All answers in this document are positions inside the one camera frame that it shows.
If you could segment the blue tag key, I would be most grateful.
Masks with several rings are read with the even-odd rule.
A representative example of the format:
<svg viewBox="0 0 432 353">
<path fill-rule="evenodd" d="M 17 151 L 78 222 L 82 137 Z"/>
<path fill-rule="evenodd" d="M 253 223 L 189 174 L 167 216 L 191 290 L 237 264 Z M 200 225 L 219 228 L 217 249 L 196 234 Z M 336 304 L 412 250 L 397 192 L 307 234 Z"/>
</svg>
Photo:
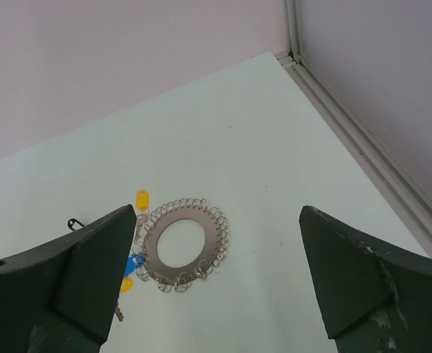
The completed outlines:
<svg viewBox="0 0 432 353">
<path fill-rule="evenodd" d="M 145 264 L 145 257 L 142 254 L 132 254 L 126 263 L 124 277 L 129 277 L 131 273 Z"/>
</svg>

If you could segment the metal disc with keyrings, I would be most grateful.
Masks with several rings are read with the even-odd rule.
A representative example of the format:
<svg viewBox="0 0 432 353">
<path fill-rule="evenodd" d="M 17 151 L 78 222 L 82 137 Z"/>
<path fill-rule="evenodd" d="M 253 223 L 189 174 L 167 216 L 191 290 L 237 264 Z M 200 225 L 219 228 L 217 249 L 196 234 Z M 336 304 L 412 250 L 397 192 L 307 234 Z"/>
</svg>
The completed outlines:
<svg viewBox="0 0 432 353">
<path fill-rule="evenodd" d="M 185 292 L 223 262 L 229 241 L 228 219 L 220 208 L 206 199 L 169 202 L 138 213 L 133 272 L 162 292 Z"/>
</svg>

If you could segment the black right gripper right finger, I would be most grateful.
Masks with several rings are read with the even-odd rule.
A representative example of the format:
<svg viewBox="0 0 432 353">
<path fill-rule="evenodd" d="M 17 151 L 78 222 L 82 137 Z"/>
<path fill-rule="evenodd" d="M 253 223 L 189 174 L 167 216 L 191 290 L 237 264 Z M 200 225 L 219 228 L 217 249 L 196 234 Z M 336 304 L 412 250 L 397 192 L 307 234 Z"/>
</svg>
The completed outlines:
<svg viewBox="0 0 432 353">
<path fill-rule="evenodd" d="M 312 206 L 300 231 L 325 331 L 338 352 L 432 352 L 432 259 Z"/>
</svg>

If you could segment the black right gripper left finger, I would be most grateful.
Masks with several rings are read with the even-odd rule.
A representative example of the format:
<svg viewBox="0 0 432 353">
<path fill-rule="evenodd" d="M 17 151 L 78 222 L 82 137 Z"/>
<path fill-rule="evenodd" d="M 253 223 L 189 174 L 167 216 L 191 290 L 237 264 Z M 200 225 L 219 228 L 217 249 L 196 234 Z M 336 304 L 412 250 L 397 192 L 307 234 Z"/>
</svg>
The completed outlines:
<svg viewBox="0 0 432 353">
<path fill-rule="evenodd" d="M 0 352 L 99 352 L 109 337 L 136 214 L 126 205 L 0 259 Z"/>
</svg>

